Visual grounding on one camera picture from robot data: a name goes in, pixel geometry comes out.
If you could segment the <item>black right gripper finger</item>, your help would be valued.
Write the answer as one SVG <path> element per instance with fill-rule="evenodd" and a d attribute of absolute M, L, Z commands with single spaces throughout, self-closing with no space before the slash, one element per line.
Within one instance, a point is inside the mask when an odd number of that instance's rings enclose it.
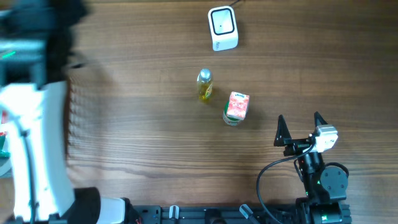
<path fill-rule="evenodd" d="M 321 116 L 321 114 L 316 111 L 314 113 L 314 122 L 315 122 L 315 127 L 317 126 L 321 126 L 321 125 L 327 125 L 328 123 L 323 119 L 323 117 Z"/>
<path fill-rule="evenodd" d="M 292 137 L 282 114 L 278 117 L 277 131 L 274 139 L 274 146 L 282 147 L 292 144 Z"/>

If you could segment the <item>green lidded white jar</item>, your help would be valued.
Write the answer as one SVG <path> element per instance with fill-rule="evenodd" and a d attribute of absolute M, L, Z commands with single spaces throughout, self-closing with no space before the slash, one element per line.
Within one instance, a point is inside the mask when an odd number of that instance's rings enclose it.
<path fill-rule="evenodd" d="M 228 124 L 230 126 L 237 126 L 242 122 L 242 120 L 227 116 L 226 112 L 228 110 L 228 105 L 229 105 L 229 102 L 227 101 L 224 106 L 224 110 L 223 110 L 223 120 L 226 124 Z"/>

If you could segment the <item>pink tissue box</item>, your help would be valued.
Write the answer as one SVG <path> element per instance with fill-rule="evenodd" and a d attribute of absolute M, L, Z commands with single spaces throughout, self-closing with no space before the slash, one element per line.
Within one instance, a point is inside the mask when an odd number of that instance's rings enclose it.
<path fill-rule="evenodd" d="M 241 121 L 244 120 L 248 112 L 249 100 L 249 95 L 232 91 L 226 108 L 226 116 Z"/>

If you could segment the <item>yellow drink bottle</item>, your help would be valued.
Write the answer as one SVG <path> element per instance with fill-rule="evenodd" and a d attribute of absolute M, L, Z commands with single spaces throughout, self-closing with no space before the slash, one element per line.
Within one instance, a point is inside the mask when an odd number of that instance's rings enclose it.
<path fill-rule="evenodd" d="M 208 68 L 200 70 L 197 76 L 197 90 L 199 99 L 206 101 L 213 91 L 213 74 Z"/>

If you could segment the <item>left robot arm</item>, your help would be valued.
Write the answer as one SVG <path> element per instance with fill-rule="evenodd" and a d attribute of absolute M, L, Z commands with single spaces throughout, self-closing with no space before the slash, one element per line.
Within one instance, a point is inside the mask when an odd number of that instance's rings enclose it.
<path fill-rule="evenodd" d="M 65 164 L 64 114 L 71 28 L 83 1 L 14 1 L 1 12 L 1 109 L 14 181 L 8 223 L 130 223 L 129 202 L 76 189 Z"/>

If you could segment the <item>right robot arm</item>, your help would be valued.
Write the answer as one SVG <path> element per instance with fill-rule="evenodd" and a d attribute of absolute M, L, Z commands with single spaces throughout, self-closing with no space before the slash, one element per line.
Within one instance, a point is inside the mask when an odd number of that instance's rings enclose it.
<path fill-rule="evenodd" d="M 296 157 L 295 169 L 306 191 L 296 200 L 297 221 L 310 224 L 351 223 L 346 200 L 348 169 L 337 162 L 326 163 L 322 154 L 338 139 L 336 128 L 314 113 L 315 130 L 307 138 L 293 139 L 282 115 L 278 117 L 274 145 L 284 147 L 284 156 Z"/>

